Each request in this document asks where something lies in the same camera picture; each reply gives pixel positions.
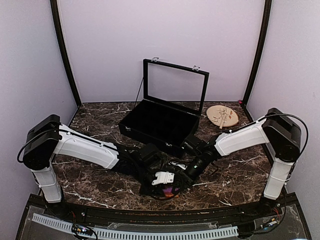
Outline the purple orange striped sock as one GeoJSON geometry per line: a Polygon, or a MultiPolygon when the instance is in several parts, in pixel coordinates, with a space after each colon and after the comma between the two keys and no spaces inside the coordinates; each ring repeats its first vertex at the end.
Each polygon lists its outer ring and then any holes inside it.
{"type": "Polygon", "coordinates": [[[179,197],[178,193],[173,193],[173,188],[172,187],[165,187],[165,188],[162,189],[162,191],[163,191],[164,197],[166,199],[178,198],[179,197]]]}

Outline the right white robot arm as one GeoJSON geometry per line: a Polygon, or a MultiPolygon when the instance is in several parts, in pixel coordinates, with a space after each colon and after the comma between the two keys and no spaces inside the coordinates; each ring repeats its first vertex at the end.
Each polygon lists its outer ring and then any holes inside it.
{"type": "Polygon", "coordinates": [[[301,144],[302,130],[293,118],[295,116],[292,114],[271,108],[256,121],[236,130],[216,134],[208,141],[190,134],[182,147],[194,159],[178,174],[188,187],[214,161],[244,149],[270,144],[274,151],[273,164],[263,191],[263,200],[255,205],[255,213],[266,217],[274,210],[274,201],[280,196],[294,165],[306,148],[305,144],[301,144]]]}

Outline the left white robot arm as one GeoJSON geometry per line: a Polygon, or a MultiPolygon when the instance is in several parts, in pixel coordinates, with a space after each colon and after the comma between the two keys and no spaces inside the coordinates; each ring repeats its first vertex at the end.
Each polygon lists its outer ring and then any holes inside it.
{"type": "Polygon", "coordinates": [[[141,184],[141,194],[158,198],[163,185],[175,185],[178,173],[174,169],[152,169],[163,159],[158,148],[149,143],[143,147],[128,147],[119,143],[100,141],[60,122],[52,114],[27,133],[26,143],[17,154],[17,161],[31,170],[51,210],[67,218],[70,206],[63,201],[52,159],[56,155],[70,156],[114,172],[131,175],[141,184]]]}

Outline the black display case box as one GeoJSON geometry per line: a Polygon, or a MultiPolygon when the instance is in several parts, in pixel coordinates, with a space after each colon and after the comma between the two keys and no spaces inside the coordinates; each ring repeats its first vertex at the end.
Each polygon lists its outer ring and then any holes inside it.
{"type": "Polygon", "coordinates": [[[210,74],[157,58],[142,64],[143,99],[119,122],[120,133],[181,158],[184,139],[198,129],[210,74]]]}

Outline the black right frame post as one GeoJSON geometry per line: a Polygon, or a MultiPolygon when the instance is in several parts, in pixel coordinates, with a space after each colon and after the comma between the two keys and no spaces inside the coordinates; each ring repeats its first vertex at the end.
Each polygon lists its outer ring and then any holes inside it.
{"type": "Polygon", "coordinates": [[[242,105],[244,108],[247,107],[251,93],[253,91],[253,87],[255,84],[255,80],[258,74],[258,69],[260,66],[264,46],[265,46],[265,41],[266,41],[266,36],[267,36],[267,31],[268,31],[268,26],[269,26],[269,20],[270,20],[270,15],[271,15],[271,9],[272,9],[272,0],[265,0],[264,1],[264,9],[263,9],[263,15],[262,15],[262,21],[261,21],[261,27],[259,31],[259,37],[258,37],[258,42],[257,42],[257,47],[252,63],[252,68],[250,71],[250,75],[248,78],[247,86],[244,92],[244,96],[242,99],[242,105]]]}

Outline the black frame post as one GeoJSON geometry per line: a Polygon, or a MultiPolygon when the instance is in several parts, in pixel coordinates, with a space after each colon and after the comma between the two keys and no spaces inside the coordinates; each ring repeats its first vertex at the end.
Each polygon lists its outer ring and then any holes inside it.
{"type": "Polygon", "coordinates": [[[67,53],[67,47],[66,47],[62,23],[61,23],[61,19],[60,19],[58,1],[57,0],[50,0],[50,8],[51,8],[51,14],[52,14],[52,19],[53,19],[56,39],[57,39],[57,43],[58,43],[58,47],[59,47],[59,51],[60,51],[60,56],[61,56],[64,70],[65,70],[65,73],[67,76],[68,84],[70,86],[71,93],[72,93],[73,99],[75,101],[75,104],[76,104],[77,108],[79,108],[82,105],[82,101],[80,98],[78,88],[76,86],[76,81],[75,81],[75,78],[74,78],[74,75],[72,72],[72,67],[71,67],[69,56],[67,53]]]}
{"type": "Polygon", "coordinates": [[[258,37],[258,42],[257,42],[257,47],[252,63],[252,68],[250,71],[250,75],[248,78],[247,86],[244,92],[244,96],[242,99],[242,105],[244,108],[247,107],[251,93],[253,91],[253,87],[255,84],[255,80],[258,74],[258,69],[260,66],[264,46],[265,46],[265,41],[266,41],[266,36],[267,36],[267,31],[268,31],[268,26],[269,26],[269,20],[270,20],[270,15],[271,15],[271,9],[272,9],[272,0],[265,0],[264,1],[264,9],[263,9],[263,15],[262,15],[262,21],[261,21],[261,27],[259,31],[259,37],[258,37]]]}

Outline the black left frame post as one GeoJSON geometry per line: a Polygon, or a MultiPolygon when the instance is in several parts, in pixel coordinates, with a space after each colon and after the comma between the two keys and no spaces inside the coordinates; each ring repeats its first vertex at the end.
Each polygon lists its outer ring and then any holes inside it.
{"type": "Polygon", "coordinates": [[[56,39],[57,39],[57,43],[58,43],[58,47],[59,47],[59,51],[60,51],[60,56],[61,56],[64,70],[65,70],[65,73],[67,76],[68,84],[70,86],[71,93],[72,93],[73,99],[75,101],[75,104],[76,104],[77,108],[79,108],[82,105],[82,101],[80,98],[78,88],[76,86],[76,81],[75,81],[75,78],[74,78],[74,75],[72,72],[72,67],[71,67],[69,56],[67,53],[67,47],[66,47],[62,23],[61,23],[61,19],[60,19],[58,1],[57,0],[50,0],[50,8],[51,8],[51,14],[52,14],[52,19],[53,19],[56,39]]]}

